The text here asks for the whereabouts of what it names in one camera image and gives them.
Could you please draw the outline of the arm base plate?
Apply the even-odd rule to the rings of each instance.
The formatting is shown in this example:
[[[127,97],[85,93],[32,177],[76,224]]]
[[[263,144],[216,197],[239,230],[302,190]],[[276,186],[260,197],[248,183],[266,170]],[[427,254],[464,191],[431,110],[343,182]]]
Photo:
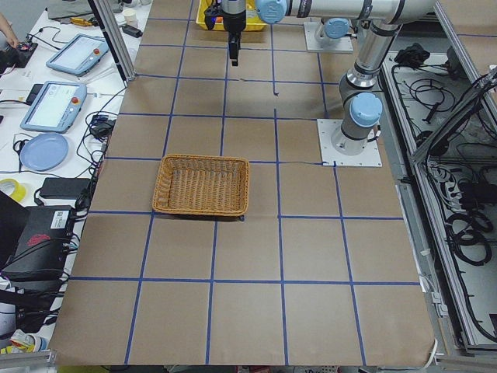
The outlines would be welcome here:
[[[304,24],[307,51],[315,53],[351,54],[353,44],[349,35],[349,20],[320,19]]]
[[[356,141],[342,132],[342,120],[317,119],[321,163],[324,166],[382,167],[374,129]]]

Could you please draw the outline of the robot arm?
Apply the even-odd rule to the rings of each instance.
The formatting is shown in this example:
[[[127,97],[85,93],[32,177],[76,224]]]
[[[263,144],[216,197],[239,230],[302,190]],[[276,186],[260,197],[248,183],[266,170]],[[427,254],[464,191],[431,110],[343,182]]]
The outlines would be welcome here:
[[[315,31],[315,39],[322,44],[331,44],[349,37],[356,39],[357,35],[350,30],[349,20],[345,18],[321,18]]]
[[[362,47],[354,66],[340,82],[340,95],[345,110],[344,121],[350,119],[348,97],[369,92],[377,81],[380,67],[401,27],[414,22],[433,10],[434,1],[257,1],[259,18],[268,24],[287,16],[345,18],[369,21]]]

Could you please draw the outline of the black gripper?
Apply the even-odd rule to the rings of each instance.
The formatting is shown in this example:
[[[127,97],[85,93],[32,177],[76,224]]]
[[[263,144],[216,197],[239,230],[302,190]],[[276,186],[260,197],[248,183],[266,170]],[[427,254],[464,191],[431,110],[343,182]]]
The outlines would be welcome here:
[[[228,34],[228,53],[231,65],[238,67],[242,32],[246,27],[246,0],[222,0],[224,29]]]

